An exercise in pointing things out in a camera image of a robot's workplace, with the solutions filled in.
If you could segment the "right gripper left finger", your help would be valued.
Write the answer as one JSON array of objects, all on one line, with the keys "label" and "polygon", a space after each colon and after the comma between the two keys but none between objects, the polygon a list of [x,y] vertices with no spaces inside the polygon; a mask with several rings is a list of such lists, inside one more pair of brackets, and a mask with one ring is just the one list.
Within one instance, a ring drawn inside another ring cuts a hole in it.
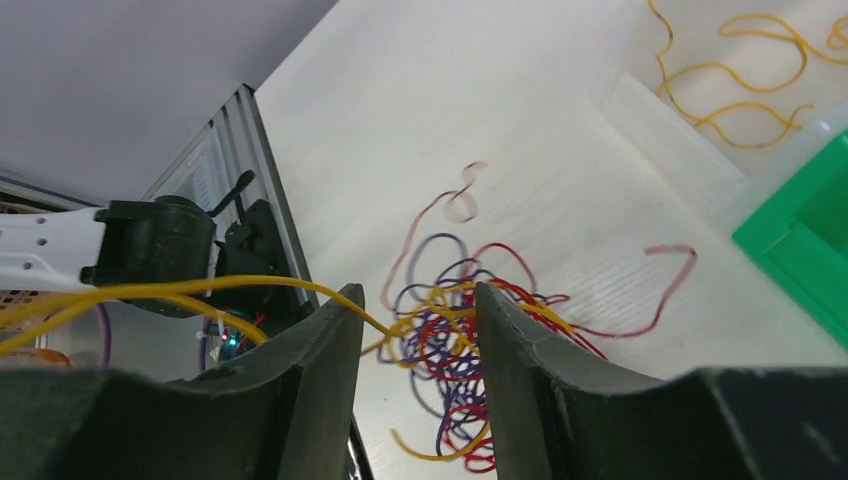
[{"label": "right gripper left finger", "polygon": [[1,363],[5,479],[362,479],[353,417],[363,323],[335,301],[268,319],[210,357],[212,328],[100,307]]}]

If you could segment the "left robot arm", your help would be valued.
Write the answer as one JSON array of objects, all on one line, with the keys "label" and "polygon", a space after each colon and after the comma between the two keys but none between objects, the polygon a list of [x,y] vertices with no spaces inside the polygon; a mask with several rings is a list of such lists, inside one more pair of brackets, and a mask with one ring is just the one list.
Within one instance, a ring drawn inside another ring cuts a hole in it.
[{"label": "left robot arm", "polygon": [[210,209],[178,195],[41,210],[1,196],[1,309],[42,296],[125,284],[257,273],[267,201],[244,205],[251,170]]}]

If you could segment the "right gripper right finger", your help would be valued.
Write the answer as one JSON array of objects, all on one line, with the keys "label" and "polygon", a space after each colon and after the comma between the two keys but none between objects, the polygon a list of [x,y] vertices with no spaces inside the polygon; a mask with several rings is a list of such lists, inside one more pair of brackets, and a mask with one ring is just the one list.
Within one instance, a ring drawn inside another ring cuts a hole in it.
[{"label": "right gripper right finger", "polygon": [[660,380],[555,335],[495,287],[476,317],[501,479],[843,479],[843,368]]}]

